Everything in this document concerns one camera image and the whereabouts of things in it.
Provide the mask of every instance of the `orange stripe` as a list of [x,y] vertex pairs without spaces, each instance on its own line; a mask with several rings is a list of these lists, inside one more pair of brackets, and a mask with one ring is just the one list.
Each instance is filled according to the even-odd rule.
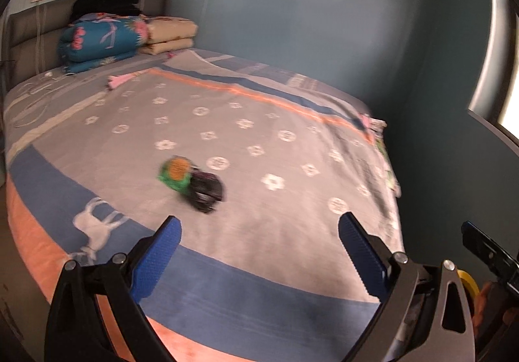
[[253,100],[257,101],[264,101],[266,103],[270,103],[272,105],[279,106],[287,111],[295,112],[297,114],[300,114],[301,116],[305,116],[306,118],[313,119],[318,122],[327,123],[330,125],[338,125],[338,126],[345,126],[351,130],[354,130],[364,136],[364,138],[370,143],[373,144],[373,140],[367,135],[366,133],[359,131],[354,125],[349,123],[348,121],[345,121],[342,118],[339,118],[337,116],[327,116],[327,115],[321,115],[317,113],[316,111],[309,111],[302,106],[298,106],[295,104],[292,104],[286,100],[283,99],[276,99],[274,97],[268,97],[265,95],[261,95],[258,93],[253,93],[251,90],[244,88],[242,86],[237,86],[236,84],[222,84],[217,81],[202,81],[199,79],[196,79],[192,76],[187,75],[181,75],[181,74],[175,74],[171,73],[169,71],[164,71],[159,68],[151,68],[149,73],[165,76],[166,78],[169,78],[171,80],[180,81],[184,84],[191,84],[192,86],[202,87],[202,88],[209,88],[213,90],[223,90],[228,91],[230,93],[234,93],[239,96],[245,96]]
[[[6,184],[7,215],[13,239],[23,262],[50,303],[68,255],[52,240],[25,206],[9,174]],[[135,362],[115,321],[107,297],[98,296],[98,303],[117,354],[129,362]],[[178,362],[247,362],[247,359],[211,349],[171,331],[150,318],[148,320]]]

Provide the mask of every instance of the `silver bolt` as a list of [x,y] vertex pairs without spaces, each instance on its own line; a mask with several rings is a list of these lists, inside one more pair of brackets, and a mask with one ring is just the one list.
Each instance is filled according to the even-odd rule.
[[451,260],[445,260],[445,261],[443,261],[443,267],[448,269],[448,271],[454,271],[454,269],[456,268],[456,265]]
[[66,271],[72,271],[73,269],[76,268],[76,261],[74,260],[68,260],[65,265],[63,266],[63,268],[66,270]]
[[409,257],[406,254],[404,254],[403,252],[394,253],[393,258],[396,262],[401,263],[401,264],[407,264],[407,262],[409,261]]
[[122,253],[122,252],[119,252],[112,257],[112,262],[114,264],[123,264],[125,261],[126,261],[126,254]]

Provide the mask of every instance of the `bed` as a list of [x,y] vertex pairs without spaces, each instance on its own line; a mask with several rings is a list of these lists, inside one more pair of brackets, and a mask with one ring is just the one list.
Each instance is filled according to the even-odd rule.
[[[42,74],[34,9],[11,16],[4,40],[9,225],[47,300],[65,261],[104,263],[172,214],[181,245],[141,307],[176,360],[342,360],[378,302],[338,238],[339,216],[352,211],[403,249],[381,122],[316,80],[200,49],[62,76],[53,48],[72,3],[48,5]],[[145,3],[163,13],[165,0]],[[109,75],[127,73],[107,91]],[[215,212],[158,180],[173,155],[222,179]]]

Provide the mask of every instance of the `blue gripper pad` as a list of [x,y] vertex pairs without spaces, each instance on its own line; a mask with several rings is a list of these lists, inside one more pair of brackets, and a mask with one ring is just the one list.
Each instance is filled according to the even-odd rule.
[[387,295],[387,271],[368,241],[368,234],[352,213],[339,219],[339,238],[371,296],[383,302]]
[[170,217],[160,227],[155,240],[133,269],[130,294],[138,304],[155,289],[166,265],[173,256],[182,237],[182,226],[176,217]]

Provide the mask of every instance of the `gray upholstered headboard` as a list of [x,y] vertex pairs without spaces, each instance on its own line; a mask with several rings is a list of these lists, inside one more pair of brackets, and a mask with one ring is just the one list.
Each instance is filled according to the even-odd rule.
[[[63,28],[67,26],[75,0],[55,0],[41,4],[40,73],[61,65],[57,47]],[[137,5],[147,16],[162,16],[166,0],[139,0]],[[36,75],[36,7],[11,14],[3,38],[2,61],[5,66],[6,88],[11,88]]]

